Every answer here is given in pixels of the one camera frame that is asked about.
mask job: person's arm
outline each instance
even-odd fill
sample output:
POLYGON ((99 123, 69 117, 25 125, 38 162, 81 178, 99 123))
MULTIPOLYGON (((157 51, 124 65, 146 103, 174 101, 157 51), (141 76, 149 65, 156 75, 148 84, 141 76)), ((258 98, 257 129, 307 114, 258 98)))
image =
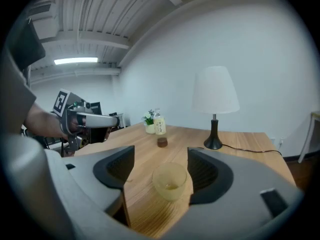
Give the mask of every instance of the person's arm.
POLYGON ((46 112, 36 103, 33 103, 29 110, 24 126, 35 135, 68 139, 68 136, 60 128, 58 116, 46 112))

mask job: black lamp base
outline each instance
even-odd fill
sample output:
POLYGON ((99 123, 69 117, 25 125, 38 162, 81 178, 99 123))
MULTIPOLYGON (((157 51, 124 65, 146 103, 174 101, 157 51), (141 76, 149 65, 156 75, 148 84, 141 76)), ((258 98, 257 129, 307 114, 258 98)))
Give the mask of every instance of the black lamp base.
POLYGON ((206 148, 211 150, 221 149, 222 142, 218 137, 218 120, 211 120, 211 133, 203 144, 206 148))

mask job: white wall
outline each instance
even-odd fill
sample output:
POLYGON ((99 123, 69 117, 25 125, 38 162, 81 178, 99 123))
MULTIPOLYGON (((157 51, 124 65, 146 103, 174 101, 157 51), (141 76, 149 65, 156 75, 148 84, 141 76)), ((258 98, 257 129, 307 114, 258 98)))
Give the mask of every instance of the white wall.
POLYGON ((240 110, 217 115, 219 130, 265 132, 275 145, 284 137, 283 155, 299 155, 310 112, 320 110, 320 67, 303 25, 279 1, 211 0, 157 26, 122 65, 131 124, 160 107, 167 124, 209 129, 212 115, 191 109, 194 76, 226 66, 240 110))
POLYGON ((100 102, 104 115, 118 112, 110 75, 72 76, 31 86, 36 102, 47 111, 52 111, 60 89, 71 91, 90 103, 100 102))

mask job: white lampshade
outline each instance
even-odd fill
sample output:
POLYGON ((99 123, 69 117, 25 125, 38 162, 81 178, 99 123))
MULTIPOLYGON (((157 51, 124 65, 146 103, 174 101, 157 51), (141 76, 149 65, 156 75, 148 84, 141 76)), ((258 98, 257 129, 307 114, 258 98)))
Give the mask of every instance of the white lampshade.
POLYGON ((224 114, 240 109, 237 93, 224 66, 207 67, 195 75, 192 107, 208 114, 224 114))

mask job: white pot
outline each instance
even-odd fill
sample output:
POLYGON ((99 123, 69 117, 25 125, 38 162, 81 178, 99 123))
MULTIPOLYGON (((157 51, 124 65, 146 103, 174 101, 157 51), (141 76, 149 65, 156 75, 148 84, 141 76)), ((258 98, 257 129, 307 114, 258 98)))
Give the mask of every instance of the white pot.
POLYGON ((150 125, 146 125, 145 126, 145 132, 147 134, 155 134, 156 131, 155 131, 155 125, 154 124, 150 124, 150 125))

